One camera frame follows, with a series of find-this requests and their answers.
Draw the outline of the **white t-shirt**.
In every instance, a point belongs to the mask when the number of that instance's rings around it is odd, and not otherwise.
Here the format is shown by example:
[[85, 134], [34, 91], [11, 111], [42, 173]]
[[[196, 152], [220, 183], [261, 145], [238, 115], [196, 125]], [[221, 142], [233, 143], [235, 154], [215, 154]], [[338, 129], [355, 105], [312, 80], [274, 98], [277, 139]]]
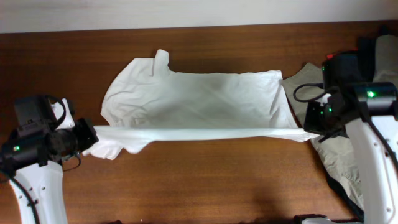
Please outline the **white t-shirt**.
[[117, 75], [101, 115], [106, 125], [96, 127], [99, 140], [87, 153], [109, 160], [155, 141], [313, 137], [294, 120], [281, 71], [174, 72], [164, 50], [154, 58], [135, 58]]

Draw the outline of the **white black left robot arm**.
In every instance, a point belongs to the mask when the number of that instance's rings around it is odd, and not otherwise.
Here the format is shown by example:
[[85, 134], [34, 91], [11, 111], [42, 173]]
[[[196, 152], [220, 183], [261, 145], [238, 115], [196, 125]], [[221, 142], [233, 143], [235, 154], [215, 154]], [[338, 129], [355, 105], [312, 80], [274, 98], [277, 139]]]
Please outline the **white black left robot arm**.
[[74, 120], [67, 99], [35, 95], [14, 102], [19, 125], [1, 146], [1, 174], [12, 187], [22, 223], [67, 223], [63, 163], [98, 142], [89, 120]]

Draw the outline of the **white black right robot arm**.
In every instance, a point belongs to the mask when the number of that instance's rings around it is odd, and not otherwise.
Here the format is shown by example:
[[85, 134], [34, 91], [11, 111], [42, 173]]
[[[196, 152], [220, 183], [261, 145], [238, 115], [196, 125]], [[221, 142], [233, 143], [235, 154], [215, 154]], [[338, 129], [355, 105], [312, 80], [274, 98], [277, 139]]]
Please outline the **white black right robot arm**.
[[397, 223], [397, 89], [369, 82], [355, 51], [322, 64], [323, 93], [305, 100], [304, 129], [321, 142], [349, 138], [358, 164], [365, 223]]

